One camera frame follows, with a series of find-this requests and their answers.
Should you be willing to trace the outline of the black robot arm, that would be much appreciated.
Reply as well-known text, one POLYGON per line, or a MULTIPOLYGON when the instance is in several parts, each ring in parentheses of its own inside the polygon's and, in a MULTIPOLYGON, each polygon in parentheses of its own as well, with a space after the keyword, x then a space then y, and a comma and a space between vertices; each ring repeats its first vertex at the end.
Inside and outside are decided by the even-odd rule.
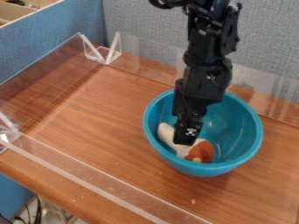
POLYGON ((228 55, 237 50, 239 13, 231 0, 148 0, 161 9, 180 8, 188 17, 183 77, 175 82, 172 114, 176 144, 191 145, 201 132, 211 104, 221 102, 232 79, 228 55))

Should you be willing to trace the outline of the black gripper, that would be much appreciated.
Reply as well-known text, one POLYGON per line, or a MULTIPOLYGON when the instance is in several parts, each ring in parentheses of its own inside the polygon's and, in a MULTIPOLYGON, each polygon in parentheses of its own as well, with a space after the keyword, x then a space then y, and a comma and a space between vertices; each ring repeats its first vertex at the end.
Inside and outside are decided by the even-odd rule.
POLYGON ((173 125, 172 142, 191 146, 203 125, 203 120, 191 115, 204 116, 207 107, 221 101, 231 83, 232 62, 229 58, 219 57, 208 63, 191 58, 187 53, 183 55, 183 62, 183 77, 175 82, 172 114, 177 116, 177 120, 173 125))

